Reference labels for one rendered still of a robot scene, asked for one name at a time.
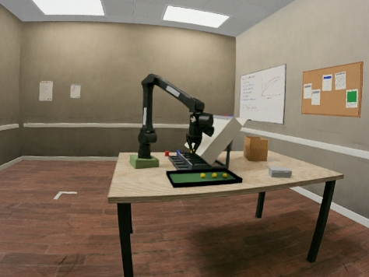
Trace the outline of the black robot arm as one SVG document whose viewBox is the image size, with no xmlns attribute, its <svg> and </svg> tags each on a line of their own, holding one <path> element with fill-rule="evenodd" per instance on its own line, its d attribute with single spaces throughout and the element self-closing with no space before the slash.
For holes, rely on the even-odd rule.
<svg viewBox="0 0 369 277">
<path fill-rule="evenodd" d="M 141 81 L 141 85 L 143 87 L 143 115 L 142 128 L 138 136 L 140 143 L 138 159 L 151 160 L 150 145 L 157 141 L 156 129 L 153 129 L 153 87 L 155 85 L 180 100 L 189 109 L 189 112 L 193 113 L 190 115 L 189 124 L 200 125 L 196 126 L 196 136 L 202 136 L 202 133 L 209 137 L 213 136 L 215 130 L 213 114 L 203 112 L 205 104 L 201 100 L 176 87 L 161 75 L 151 73 Z"/>
</svg>

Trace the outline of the brown cardboard box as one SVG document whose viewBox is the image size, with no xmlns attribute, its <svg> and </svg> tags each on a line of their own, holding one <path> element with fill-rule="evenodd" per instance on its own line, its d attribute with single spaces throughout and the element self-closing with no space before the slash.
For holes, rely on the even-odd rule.
<svg viewBox="0 0 369 277">
<path fill-rule="evenodd" d="M 247 149 L 246 149 L 247 146 Z M 256 136 L 244 137 L 244 154 L 248 161 L 267 162 L 269 140 Z M 247 152 L 246 152 L 247 151 Z M 245 156 L 246 153 L 246 156 Z"/>
</svg>

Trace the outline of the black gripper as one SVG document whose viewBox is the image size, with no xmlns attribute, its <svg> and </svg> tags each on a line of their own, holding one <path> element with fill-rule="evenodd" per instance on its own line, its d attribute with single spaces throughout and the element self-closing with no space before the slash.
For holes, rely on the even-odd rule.
<svg viewBox="0 0 369 277">
<path fill-rule="evenodd" d="M 188 147 L 190 149 L 190 152 L 192 151 L 192 154 L 195 154 L 197 148 L 200 146 L 202 142 L 202 136 L 196 136 L 196 126 L 200 125 L 189 125 L 189 133 L 186 133 L 186 141 L 188 143 Z M 192 148 L 192 143 L 194 144 L 194 147 Z M 193 151 L 194 149 L 194 151 Z"/>
</svg>

